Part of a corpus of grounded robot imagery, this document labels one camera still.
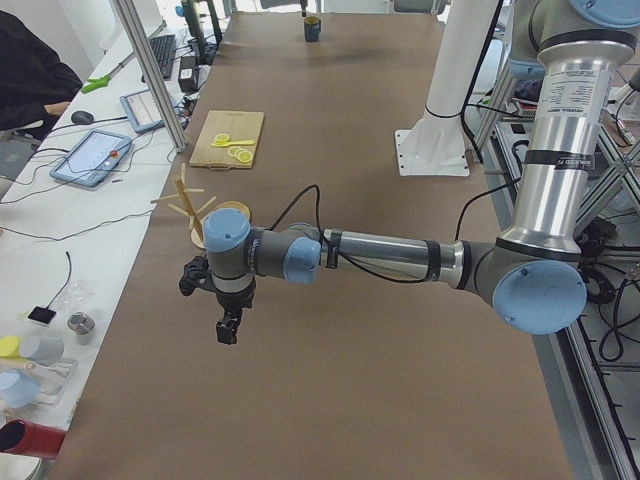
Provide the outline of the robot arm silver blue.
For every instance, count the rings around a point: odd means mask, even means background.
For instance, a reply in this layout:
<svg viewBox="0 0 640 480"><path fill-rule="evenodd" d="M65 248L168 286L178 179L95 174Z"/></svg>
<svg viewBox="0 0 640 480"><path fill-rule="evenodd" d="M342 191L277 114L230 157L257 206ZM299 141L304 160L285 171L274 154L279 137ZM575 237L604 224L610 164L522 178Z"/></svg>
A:
<svg viewBox="0 0 640 480"><path fill-rule="evenodd" d="M216 325L232 345L260 276L308 284L341 262L399 284L443 282L474 293L509 325L546 335L582 313L587 290L574 230L612 76L635 52L635 1L521 1L512 52L544 70L510 225L493 243L442 244L298 224L252 226L238 210L210 214L195 276L224 314Z"/></svg>

